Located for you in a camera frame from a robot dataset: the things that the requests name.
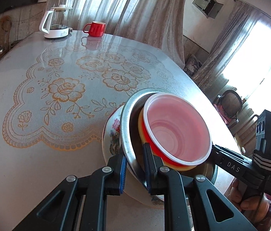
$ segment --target metal bowl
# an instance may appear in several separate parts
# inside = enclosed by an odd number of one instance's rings
[[[121,114],[121,144],[127,162],[139,182],[147,188],[143,163],[143,148],[138,130],[138,117],[147,99],[153,94],[166,92],[166,90],[147,88],[133,94],[124,105]],[[194,177],[205,175],[213,184],[217,177],[218,167],[208,160],[189,171],[180,172],[181,175]]]

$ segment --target electric kettle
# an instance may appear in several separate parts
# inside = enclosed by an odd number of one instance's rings
[[[67,36],[70,30],[72,31],[72,28],[65,25],[69,19],[68,11],[71,9],[72,7],[61,4],[58,7],[52,7],[44,14],[39,26],[39,30],[45,33],[44,37],[61,38]]]

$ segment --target person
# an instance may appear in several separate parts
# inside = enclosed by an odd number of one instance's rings
[[[232,188],[230,190],[229,195],[227,195],[227,198],[239,211],[242,211],[242,210],[255,211],[260,201],[260,196],[253,196],[241,202],[242,194],[238,190],[238,184],[239,184],[239,180],[235,178],[232,182],[232,185],[231,185]],[[267,198],[266,194],[264,194],[263,196],[263,199],[258,208],[255,218],[253,217],[253,214],[251,214],[250,216],[251,218],[247,217],[248,220],[254,225],[254,227],[258,231],[270,230],[271,228],[271,200]]]

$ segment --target finger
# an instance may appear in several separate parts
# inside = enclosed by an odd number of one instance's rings
[[[241,202],[242,195],[236,187],[232,187],[232,189],[230,190],[229,199],[237,203]]]
[[[252,196],[244,200],[240,206],[243,210],[256,210],[259,200],[260,200],[260,196]],[[269,201],[267,200],[267,198],[263,198],[259,206],[259,211],[265,210],[267,209],[267,207],[269,207]]]
[[[241,207],[240,207],[239,203],[234,202],[233,200],[230,200],[230,202],[241,212]]]
[[[232,187],[238,187],[238,182],[239,182],[239,180],[237,178],[235,178],[232,182]]]

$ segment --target stack of bowls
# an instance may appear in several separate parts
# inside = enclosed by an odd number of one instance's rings
[[[203,174],[214,183],[217,166],[206,161],[212,145],[208,127],[186,100],[161,89],[140,90],[124,105],[120,123],[129,169],[144,187],[143,143],[166,166],[190,177]]]

